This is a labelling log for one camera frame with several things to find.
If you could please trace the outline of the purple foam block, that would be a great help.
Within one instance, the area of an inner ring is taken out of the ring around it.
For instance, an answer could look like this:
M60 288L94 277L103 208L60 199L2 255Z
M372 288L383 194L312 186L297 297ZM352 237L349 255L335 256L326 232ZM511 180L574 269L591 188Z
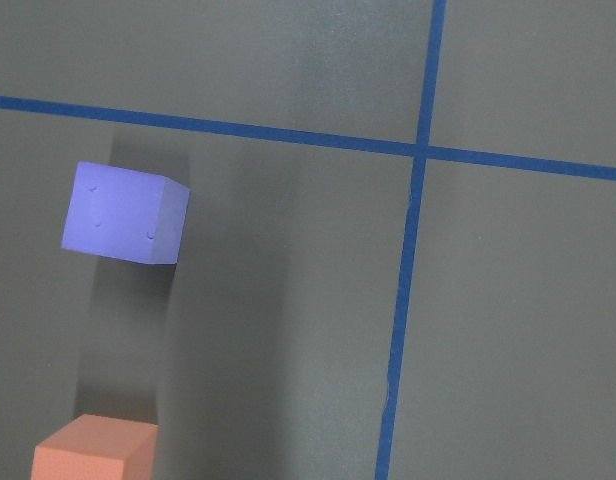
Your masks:
M77 164L61 246L147 265L178 262L190 190L165 176Z

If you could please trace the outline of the orange foam block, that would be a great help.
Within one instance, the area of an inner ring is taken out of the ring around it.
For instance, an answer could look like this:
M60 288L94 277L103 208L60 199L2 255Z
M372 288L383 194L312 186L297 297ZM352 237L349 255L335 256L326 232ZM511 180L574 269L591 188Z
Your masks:
M39 443L33 479L150 479L158 426L84 414Z

